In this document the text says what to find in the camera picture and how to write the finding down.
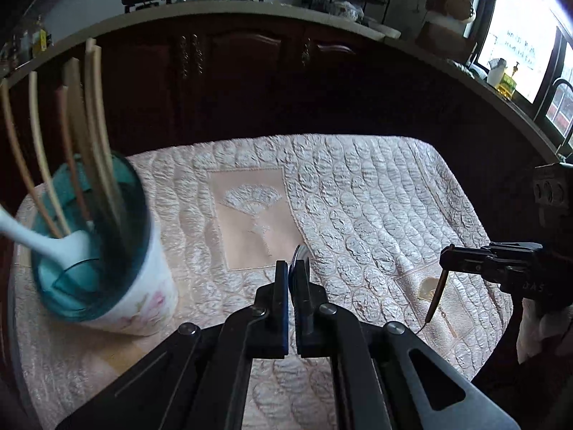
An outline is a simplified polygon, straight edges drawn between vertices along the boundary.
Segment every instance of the white plastic spatula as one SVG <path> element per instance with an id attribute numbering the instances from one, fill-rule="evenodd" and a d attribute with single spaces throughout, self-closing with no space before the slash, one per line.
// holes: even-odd
<path id="1" fill-rule="evenodd" d="M 49 238 L 18 223 L 2 206 L 0 206 L 0 233 L 50 258 L 63 271 L 94 258 L 87 231 L 76 231 L 61 239 Z"/>

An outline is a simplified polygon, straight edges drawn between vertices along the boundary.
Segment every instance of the chopstick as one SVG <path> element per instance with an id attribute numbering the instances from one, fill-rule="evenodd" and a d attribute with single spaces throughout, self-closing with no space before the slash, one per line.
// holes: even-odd
<path id="1" fill-rule="evenodd" d="M 95 135 L 97 138 L 98 145 L 100 147 L 102 159 L 104 165 L 106 166 L 107 176 L 106 179 L 110 184 L 110 192 L 112 196 L 112 202 L 117 206 L 117 218 L 120 224 L 123 223 L 125 215 L 123 210 L 125 209 L 123 197 L 121 191 L 117 184 L 117 180 L 114 177 L 114 162 L 110 149 L 110 140 L 108 139 L 107 127 L 105 126 L 105 111 L 104 111 L 104 99 L 103 99 L 103 89 L 101 85 L 101 47 L 94 45 L 92 50 L 88 53 L 89 66 L 92 73 L 92 83 L 91 88 L 92 100 L 94 106 L 95 120 L 97 127 L 95 129 Z"/>
<path id="2" fill-rule="evenodd" d="M 81 161 L 84 165 L 85 174 L 90 182 L 93 196 L 96 199 L 97 206 L 101 210 L 104 219 L 108 224 L 114 225 L 111 211 L 108 205 L 106 205 L 107 198 L 98 177 L 91 149 L 90 133 L 87 128 L 84 103 L 81 95 L 80 62 L 77 58 L 72 58 L 64 65 L 64 83 L 68 88 L 68 117 L 81 155 Z"/>
<path id="3" fill-rule="evenodd" d="M 50 174 L 50 168 L 48 167 L 48 160 L 46 159 L 46 152 L 44 150 L 44 142 L 42 141 L 42 130 L 39 125 L 39 114 L 38 114 L 38 73 L 32 71 L 28 75 L 28 104 L 30 108 L 30 125 L 32 128 L 32 137 L 34 140 L 34 149 L 36 152 L 36 158 L 38 160 L 39 171 L 42 175 L 42 179 L 46 183 L 46 192 L 50 202 L 52 202 L 52 207 L 56 213 L 59 224 L 64 230 L 64 234 L 70 235 L 72 232 L 66 221 L 64 215 L 64 210 L 59 203 L 56 190 L 54 189 L 54 183 L 52 182 L 52 175 Z"/>
<path id="4" fill-rule="evenodd" d="M 99 47 L 98 45 L 95 45 L 92 48 L 90 53 L 91 53 L 92 62 L 93 62 L 93 68 L 92 68 L 93 99 L 95 102 L 96 121 L 97 121 L 97 129 L 99 132 L 99 141 L 100 141 L 102 153 L 104 155 L 105 161 L 106 161 L 107 166 L 108 166 L 108 171 L 113 176 L 114 164 L 112 161 L 112 155 L 111 155 L 111 149 L 110 149 L 110 139 L 108 137 L 107 127 L 105 126 L 103 88 L 101 85 L 101 47 Z"/>
<path id="5" fill-rule="evenodd" d="M 122 215 L 120 210 L 121 205 L 119 205 L 118 202 L 119 191 L 114 188 L 114 183 L 116 182 L 114 176 L 110 174 L 111 156 L 109 158 L 106 158 L 105 153 L 102 150 L 99 127 L 97 125 L 97 119 L 96 119 L 96 107 L 95 107 L 96 99 L 93 88 L 94 43 L 95 41 L 93 39 L 88 39 L 88 41 L 86 42 L 86 52 L 85 52 L 85 62 L 84 62 L 85 113 L 88 120 L 88 132 L 90 135 L 90 141 L 91 141 L 97 175 L 99 177 L 99 180 L 101 181 L 105 197 L 111 210 L 111 214 L 113 215 L 113 218 L 115 220 L 115 225 L 118 229 L 121 230 Z"/>
<path id="6" fill-rule="evenodd" d="M 112 203 L 110 202 L 108 194 L 105 192 L 104 182 L 100 175 L 101 163 L 99 167 L 96 165 L 96 156 L 92 148 L 95 148 L 97 145 L 91 140 L 90 131 L 88 129 L 86 111 L 84 110 L 84 102 L 82 101 L 80 62 L 77 58 L 72 58 L 65 64 L 64 82 L 68 87 L 68 112 L 72 132 L 84 164 L 86 176 L 92 187 L 96 206 L 101 211 L 101 215 L 107 227 L 119 235 L 122 248 L 126 249 L 128 247 L 126 244 L 127 239 L 125 239 L 126 231 L 121 221 L 116 220 L 112 212 Z"/>
<path id="7" fill-rule="evenodd" d="M 4 111 L 4 122 L 6 123 L 6 130 L 8 132 L 8 140 L 10 142 L 10 148 L 12 149 L 12 154 L 14 155 L 14 159 L 16 160 L 16 165 L 18 165 L 18 170 L 20 175 L 22 176 L 22 181 L 24 181 L 24 185 L 28 191 L 28 194 L 32 196 L 34 204 L 38 209 L 39 214 L 44 218 L 46 225 L 48 225 L 48 229 L 52 233 L 52 235 L 56 238 L 61 238 L 62 233 L 53 220 L 50 218 L 48 211 L 38 195 L 35 192 L 34 188 L 34 181 L 32 180 L 32 176 L 30 175 L 30 171 L 26 165 L 26 161 L 24 160 L 24 155 L 22 155 L 22 149 L 20 148 L 20 144 L 18 142 L 18 136 L 16 135 L 16 129 L 14 126 L 14 116 L 12 115 L 12 107 L 10 105 L 10 95 L 8 94 L 8 82 L 6 79 L 2 80 L 0 83 L 0 90 L 1 90 L 1 98 L 2 98 L 2 109 Z"/>
<path id="8" fill-rule="evenodd" d="M 56 91 L 59 125 L 61 126 L 62 142 L 64 144 L 64 153 L 68 164 L 70 181 L 76 195 L 76 202 L 80 208 L 81 216 L 84 221 L 91 221 L 90 210 L 85 203 L 84 191 L 81 188 L 80 179 L 77 173 L 76 161 L 73 156 L 72 136 L 70 134 L 70 124 L 68 119 L 68 88 L 61 86 Z"/>

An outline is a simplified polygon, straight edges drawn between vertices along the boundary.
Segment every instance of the cloth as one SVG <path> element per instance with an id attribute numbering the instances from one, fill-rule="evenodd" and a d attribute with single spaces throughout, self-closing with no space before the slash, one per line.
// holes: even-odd
<path id="1" fill-rule="evenodd" d="M 12 276 L 22 373 L 46 429 L 125 372 L 176 327 L 209 327 L 252 303 L 276 260 L 299 242 L 331 302 L 359 320 L 417 331 L 429 307 L 440 251 L 488 244 L 451 170 L 430 145 L 405 137 L 273 136 L 197 144 L 130 158 L 161 227 L 179 291 L 177 311 L 146 338 L 56 321 L 41 306 L 29 251 Z M 29 196 L 18 218 L 35 216 Z M 451 273 L 439 312 L 420 334 L 466 378 L 487 360 L 512 313 L 511 298 Z M 254 360 L 243 428 L 325 430 L 336 417 L 327 359 Z"/>
<path id="2" fill-rule="evenodd" d="M 517 336 L 517 360 L 519 363 L 541 352 L 541 342 L 545 338 L 562 336 L 562 340 L 555 349 L 558 356 L 573 354 L 573 306 L 569 306 L 560 312 L 552 312 L 543 317 L 538 317 L 535 301 L 523 299 L 523 315 Z"/>

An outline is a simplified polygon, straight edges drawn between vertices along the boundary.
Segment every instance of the wire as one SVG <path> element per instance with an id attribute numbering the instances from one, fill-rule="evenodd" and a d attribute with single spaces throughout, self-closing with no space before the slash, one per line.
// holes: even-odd
<path id="1" fill-rule="evenodd" d="M 418 332 L 416 333 L 416 336 L 418 336 L 420 333 L 422 333 L 422 330 L 424 328 L 426 328 L 426 325 L 427 325 L 427 323 L 424 323 L 424 326 L 418 330 Z"/>

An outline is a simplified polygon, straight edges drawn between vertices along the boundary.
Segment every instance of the dark wooden cabinet door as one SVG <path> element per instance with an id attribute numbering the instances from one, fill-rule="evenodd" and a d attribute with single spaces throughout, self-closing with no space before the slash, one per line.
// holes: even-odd
<path id="1" fill-rule="evenodd" d="M 98 38 L 112 149 L 132 155 L 178 145 L 179 39 L 169 20 Z"/>
<path id="2" fill-rule="evenodd" d="M 190 141 L 268 130 L 283 76 L 299 59 L 301 24 L 233 15 L 203 19 L 194 29 L 184 107 Z"/>
<path id="3" fill-rule="evenodd" d="M 367 56 L 374 44 L 360 35 L 311 24 L 303 36 L 301 63 L 307 70 L 336 70 Z"/>

